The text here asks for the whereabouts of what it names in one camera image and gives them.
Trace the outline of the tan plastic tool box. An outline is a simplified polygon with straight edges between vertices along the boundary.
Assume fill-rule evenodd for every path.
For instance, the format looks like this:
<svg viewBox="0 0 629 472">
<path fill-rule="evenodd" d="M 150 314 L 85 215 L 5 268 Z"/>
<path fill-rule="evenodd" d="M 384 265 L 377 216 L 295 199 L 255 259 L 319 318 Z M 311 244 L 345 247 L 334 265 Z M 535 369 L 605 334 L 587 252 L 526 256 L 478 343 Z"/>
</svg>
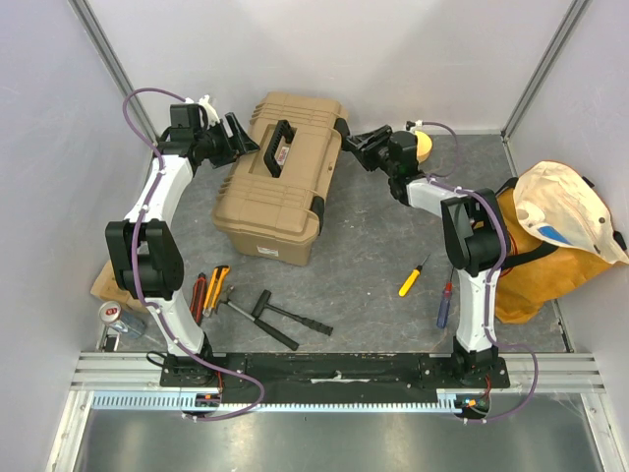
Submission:
<svg viewBox="0 0 629 472">
<path fill-rule="evenodd" d="M 320 235 L 349 114 L 340 102 L 274 91 L 256 106 L 240 157 L 221 184 L 212 221 L 248 256 L 305 266 Z"/>
</svg>

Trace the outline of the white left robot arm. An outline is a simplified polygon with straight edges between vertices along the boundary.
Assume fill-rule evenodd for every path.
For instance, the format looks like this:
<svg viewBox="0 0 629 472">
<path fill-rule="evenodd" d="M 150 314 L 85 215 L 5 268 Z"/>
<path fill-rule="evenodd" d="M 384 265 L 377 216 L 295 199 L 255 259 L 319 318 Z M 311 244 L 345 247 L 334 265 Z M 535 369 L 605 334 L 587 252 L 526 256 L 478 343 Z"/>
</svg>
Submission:
<svg viewBox="0 0 629 472">
<path fill-rule="evenodd" d="M 126 216 L 105 229 L 115 280 L 153 316 L 167 340 L 167 352 L 189 355 L 182 374 L 207 385 L 216 374 L 209 341 L 182 292 L 185 269 L 170 225 L 184 190 L 198 168 L 230 165 L 260 150 L 231 112 L 220 118 L 205 95 L 170 106 L 170 126 L 153 152 L 143 191 Z"/>
</svg>

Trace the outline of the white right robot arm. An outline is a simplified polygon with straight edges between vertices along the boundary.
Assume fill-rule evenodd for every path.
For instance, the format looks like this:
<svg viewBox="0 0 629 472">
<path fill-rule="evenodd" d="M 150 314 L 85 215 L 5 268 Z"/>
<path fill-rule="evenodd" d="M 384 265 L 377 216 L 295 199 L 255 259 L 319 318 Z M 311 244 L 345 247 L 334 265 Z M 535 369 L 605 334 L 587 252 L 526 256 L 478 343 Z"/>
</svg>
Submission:
<svg viewBox="0 0 629 472">
<path fill-rule="evenodd" d="M 475 385 L 485 376 L 486 368 L 497 362 L 495 292 L 509 251 L 495 192 L 448 185 L 423 172 L 417 160 L 418 138 L 409 131 L 394 132 L 384 125 L 370 133 L 352 135 L 341 119 L 335 128 L 343 150 L 354 154 L 366 170 L 379 169 L 388 176 L 395 200 L 441 218 L 445 250 L 458 273 L 460 294 L 449 371 L 457 384 Z"/>
</svg>

